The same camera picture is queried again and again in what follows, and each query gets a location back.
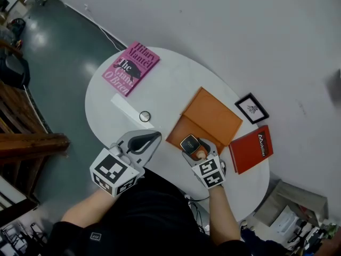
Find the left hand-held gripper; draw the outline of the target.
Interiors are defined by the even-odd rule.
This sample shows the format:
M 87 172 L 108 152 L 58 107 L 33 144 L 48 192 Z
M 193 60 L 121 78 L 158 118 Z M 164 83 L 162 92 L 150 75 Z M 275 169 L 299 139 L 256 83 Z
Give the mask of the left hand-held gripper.
M 92 181 L 112 197 L 122 194 L 144 175 L 144 166 L 161 140 L 161 133 L 154 130 L 125 133 L 117 144 L 103 148 L 94 160 L 90 166 Z

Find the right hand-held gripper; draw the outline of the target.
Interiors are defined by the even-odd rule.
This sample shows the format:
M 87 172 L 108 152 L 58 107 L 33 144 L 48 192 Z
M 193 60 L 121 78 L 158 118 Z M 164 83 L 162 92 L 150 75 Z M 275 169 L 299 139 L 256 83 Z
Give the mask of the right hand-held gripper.
M 198 159 L 193 159 L 191 155 L 183 151 L 182 156 L 192 167 L 192 171 L 195 176 L 200 180 L 205 188 L 211 189 L 218 185 L 221 185 L 225 180 L 226 166 L 219 158 L 216 145 L 207 139 L 198 139 L 201 146 L 199 150 L 206 152 L 206 158 L 209 155 L 214 157 L 207 159 L 198 164 Z

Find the small square dark box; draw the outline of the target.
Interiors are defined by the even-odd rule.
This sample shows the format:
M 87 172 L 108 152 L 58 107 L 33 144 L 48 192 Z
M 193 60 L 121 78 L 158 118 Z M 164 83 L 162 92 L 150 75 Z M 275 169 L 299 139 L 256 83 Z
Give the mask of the small square dark box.
M 201 144 L 193 134 L 189 134 L 181 141 L 180 146 L 184 152 L 192 155 L 200 148 Z

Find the orange leather tray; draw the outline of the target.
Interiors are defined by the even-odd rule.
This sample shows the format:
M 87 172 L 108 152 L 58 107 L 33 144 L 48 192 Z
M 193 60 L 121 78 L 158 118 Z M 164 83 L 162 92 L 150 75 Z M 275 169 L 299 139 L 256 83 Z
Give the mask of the orange leather tray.
M 243 120 L 201 87 L 184 109 L 166 141 L 181 149 L 189 135 L 204 138 L 217 147 L 220 154 L 235 137 Z

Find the person's right forearm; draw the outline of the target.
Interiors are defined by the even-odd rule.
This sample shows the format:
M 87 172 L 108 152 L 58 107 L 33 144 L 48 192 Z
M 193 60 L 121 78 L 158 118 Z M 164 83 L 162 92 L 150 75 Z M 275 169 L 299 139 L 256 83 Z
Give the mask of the person's right forearm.
M 210 238 L 216 245 L 239 241 L 239 225 L 231 211 L 223 186 L 218 185 L 208 191 Z

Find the person's left forearm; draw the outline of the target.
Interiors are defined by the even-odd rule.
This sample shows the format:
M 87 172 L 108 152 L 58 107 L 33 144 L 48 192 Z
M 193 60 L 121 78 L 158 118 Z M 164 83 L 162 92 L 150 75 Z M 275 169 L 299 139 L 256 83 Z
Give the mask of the person's left forearm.
M 99 222 L 117 201 L 119 196 L 112 197 L 99 189 L 91 196 L 71 207 L 61 221 L 85 228 Z

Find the white curved table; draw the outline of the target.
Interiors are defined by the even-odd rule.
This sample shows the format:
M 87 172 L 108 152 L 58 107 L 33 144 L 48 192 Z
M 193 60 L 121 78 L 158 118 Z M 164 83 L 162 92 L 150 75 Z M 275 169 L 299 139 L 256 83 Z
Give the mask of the white curved table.
M 218 76 L 199 63 L 176 52 L 155 47 L 159 63 L 139 82 L 126 101 L 136 111 L 148 111 L 154 130 L 166 138 L 180 114 L 199 88 L 206 89 L 237 116 L 242 112 L 235 106 L 238 96 Z M 110 147 L 124 133 L 140 129 L 136 120 L 127 117 L 112 98 L 117 91 L 103 78 L 104 71 L 116 60 L 116 55 L 106 59 L 96 70 L 85 96 L 85 113 L 95 136 Z M 231 210 L 237 220 L 243 220 L 259 206 L 270 180 L 268 161 L 262 161 L 247 172 L 236 174 L 230 151 L 225 148 L 221 158 L 226 163 L 224 189 Z M 162 141 L 147 168 L 170 181 L 182 191 L 208 208 L 208 191 L 194 176 L 181 151 Z

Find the red book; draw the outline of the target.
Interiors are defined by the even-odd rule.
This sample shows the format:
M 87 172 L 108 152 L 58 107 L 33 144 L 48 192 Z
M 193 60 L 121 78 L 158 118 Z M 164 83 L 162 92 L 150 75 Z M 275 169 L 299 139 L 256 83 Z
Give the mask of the red book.
M 270 130 L 267 125 L 233 140 L 229 144 L 234 170 L 242 174 L 273 155 Z

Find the person's black shirt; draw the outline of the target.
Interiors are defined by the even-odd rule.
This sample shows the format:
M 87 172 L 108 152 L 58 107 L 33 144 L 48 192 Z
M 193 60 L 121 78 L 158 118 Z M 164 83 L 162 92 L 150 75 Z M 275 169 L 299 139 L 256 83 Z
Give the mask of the person's black shirt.
M 103 218 L 85 228 L 54 224 L 42 256 L 251 256 L 246 244 L 216 245 L 180 190 L 146 170 Z

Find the pink book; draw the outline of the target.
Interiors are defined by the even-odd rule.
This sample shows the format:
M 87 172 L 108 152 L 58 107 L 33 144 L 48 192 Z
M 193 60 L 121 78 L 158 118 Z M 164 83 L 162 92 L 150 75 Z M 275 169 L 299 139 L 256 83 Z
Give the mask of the pink book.
M 160 57 L 135 41 L 102 74 L 120 94 L 127 97 L 144 76 L 160 61 Z

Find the grey wooden shelf unit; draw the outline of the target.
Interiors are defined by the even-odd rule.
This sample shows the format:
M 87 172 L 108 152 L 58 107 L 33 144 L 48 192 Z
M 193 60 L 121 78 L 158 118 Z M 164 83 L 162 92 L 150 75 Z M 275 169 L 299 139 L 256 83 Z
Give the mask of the grey wooden shelf unit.
M 316 227 L 329 218 L 326 197 L 281 180 L 256 209 L 254 217 L 271 226 L 286 207 L 298 218 Z

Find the white paper sheet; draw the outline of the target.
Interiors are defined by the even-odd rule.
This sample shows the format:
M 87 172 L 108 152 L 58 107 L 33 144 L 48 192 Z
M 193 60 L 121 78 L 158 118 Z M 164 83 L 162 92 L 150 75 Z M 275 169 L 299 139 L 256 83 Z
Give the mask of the white paper sheet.
M 278 234 L 284 236 L 297 220 L 298 216 L 287 205 L 271 224 L 271 228 Z

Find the brown wooden staircase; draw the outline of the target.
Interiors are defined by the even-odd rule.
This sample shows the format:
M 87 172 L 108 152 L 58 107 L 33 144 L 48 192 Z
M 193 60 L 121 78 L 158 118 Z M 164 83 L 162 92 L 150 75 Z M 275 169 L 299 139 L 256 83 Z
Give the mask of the brown wooden staircase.
M 0 81 L 0 180 L 23 195 L 16 203 L 0 188 L 0 224 L 38 206 L 34 191 L 45 163 L 69 145 L 66 135 L 45 129 L 26 91 Z

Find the black picture frame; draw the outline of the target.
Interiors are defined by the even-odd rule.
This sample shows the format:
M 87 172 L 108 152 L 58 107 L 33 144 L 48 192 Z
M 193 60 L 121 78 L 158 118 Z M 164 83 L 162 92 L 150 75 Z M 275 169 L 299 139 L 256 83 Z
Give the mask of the black picture frame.
M 269 114 L 254 97 L 252 93 L 247 94 L 235 103 L 235 106 L 243 113 L 243 115 L 252 123 L 259 123 L 267 118 Z

